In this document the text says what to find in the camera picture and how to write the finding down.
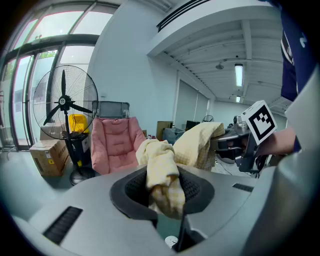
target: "glass door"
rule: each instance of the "glass door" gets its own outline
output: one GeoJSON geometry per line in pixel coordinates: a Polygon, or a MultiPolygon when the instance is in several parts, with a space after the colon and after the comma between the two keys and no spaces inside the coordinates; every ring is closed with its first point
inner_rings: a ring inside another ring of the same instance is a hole
{"type": "Polygon", "coordinates": [[[44,90],[39,90],[44,94],[35,95],[35,90],[37,86],[44,86],[43,84],[39,84],[41,79],[44,77],[46,73],[48,73],[52,68],[55,56],[57,54],[57,50],[51,50],[39,53],[35,59],[34,69],[31,75],[31,88],[29,92],[29,113],[30,113],[30,126],[31,133],[33,137],[33,141],[36,143],[40,140],[41,129],[35,119],[34,109],[36,111],[40,111],[42,116],[44,116],[43,121],[46,117],[46,95],[44,92],[47,91],[47,88],[44,90]]]}
{"type": "Polygon", "coordinates": [[[9,116],[10,87],[14,77],[15,64],[16,60],[14,59],[5,65],[0,82],[0,139],[2,148],[15,146],[9,116]]]}
{"type": "Polygon", "coordinates": [[[20,58],[13,83],[12,117],[19,150],[28,150],[30,141],[27,133],[24,95],[33,56],[20,58]]]}

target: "white wall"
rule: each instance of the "white wall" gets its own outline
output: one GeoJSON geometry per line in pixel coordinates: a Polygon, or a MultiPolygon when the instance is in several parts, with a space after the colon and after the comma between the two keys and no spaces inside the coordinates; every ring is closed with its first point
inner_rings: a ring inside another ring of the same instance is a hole
{"type": "MultiPolygon", "coordinates": [[[[213,118],[215,122],[221,122],[224,128],[234,122],[234,116],[240,115],[243,111],[249,108],[250,105],[215,101],[213,107],[213,118]]],[[[279,114],[272,113],[276,124],[278,125],[277,131],[286,128],[287,118],[279,114]]]]}
{"type": "Polygon", "coordinates": [[[157,121],[172,121],[177,70],[146,56],[162,14],[134,0],[124,2],[105,26],[88,73],[100,101],[128,102],[142,130],[156,134],[157,121]]]}

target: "pink armchair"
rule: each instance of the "pink armchair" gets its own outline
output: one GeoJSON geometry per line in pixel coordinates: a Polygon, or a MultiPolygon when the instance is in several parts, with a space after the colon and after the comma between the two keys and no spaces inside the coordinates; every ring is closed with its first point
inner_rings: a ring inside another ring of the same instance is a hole
{"type": "Polygon", "coordinates": [[[92,168],[104,175],[137,166],[136,151],[145,139],[136,117],[95,118],[91,135],[92,168]]]}

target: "yellow object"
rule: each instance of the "yellow object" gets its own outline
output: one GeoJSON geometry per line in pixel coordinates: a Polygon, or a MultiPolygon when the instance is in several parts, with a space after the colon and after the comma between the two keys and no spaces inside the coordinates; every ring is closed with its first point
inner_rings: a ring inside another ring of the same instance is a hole
{"type": "Polygon", "coordinates": [[[216,154],[210,149],[210,139],[225,134],[221,122],[203,122],[186,131],[173,145],[175,162],[211,171],[216,154]]]}
{"type": "Polygon", "coordinates": [[[147,139],[137,150],[136,158],[140,165],[147,164],[145,186],[152,197],[149,207],[158,207],[168,217],[180,219],[186,198],[172,145],[166,140],[147,139]]]}
{"type": "Polygon", "coordinates": [[[85,134],[89,133],[87,118],[83,114],[69,115],[69,125],[70,125],[71,132],[79,132],[79,133],[84,132],[85,134]]]}

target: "gray machine surface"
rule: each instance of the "gray machine surface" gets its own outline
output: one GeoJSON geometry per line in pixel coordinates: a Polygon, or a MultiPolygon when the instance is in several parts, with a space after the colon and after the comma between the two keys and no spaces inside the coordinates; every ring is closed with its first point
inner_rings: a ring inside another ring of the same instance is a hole
{"type": "MultiPolygon", "coordinates": [[[[319,150],[306,150],[287,156],[277,167],[266,168],[259,179],[223,175],[178,164],[214,187],[214,196],[207,207],[201,212],[185,215],[182,220],[181,228],[186,228],[190,234],[197,233],[201,242],[180,251],[179,255],[270,253],[269,250],[296,228],[296,223],[312,202],[320,178],[320,163],[316,158],[319,154],[319,150]],[[252,189],[239,189],[235,184],[252,189]]],[[[66,208],[77,207],[82,213],[59,246],[52,248],[55,252],[61,248],[63,254],[69,252],[83,256],[175,255],[176,251],[166,245],[151,221],[127,217],[110,199],[110,189],[116,181],[145,167],[140,165],[86,180],[45,205],[29,220],[29,225],[20,219],[16,222],[38,249],[47,252],[48,239],[36,235],[35,230],[43,234],[66,208]]]]}
{"type": "Polygon", "coordinates": [[[94,101],[92,102],[93,109],[96,109],[97,118],[121,119],[129,117],[128,102],[117,101],[94,101]]]}
{"type": "MultiPolygon", "coordinates": [[[[233,185],[240,183],[254,187],[258,181],[250,177],[226,176],[179,166],[206,179],[214,187],[214,197],[207,208],[187,216],[191,228],[199,231],[204,238],[221,229],[250,197],[250,192],[234,188],[233,185]]],[[[59,199],[45,205],[29,223],[43,233],[67,207],[77,207],[83,212],[61,242],[62,248],[85,256],[107,253],[131,255],[132,252],[135,255],[172,255],[174,252],[161,239],[151,221],[126,217],[109,197],[115,181],[143,167],[141,165],[80,183],[59,199]]]]}

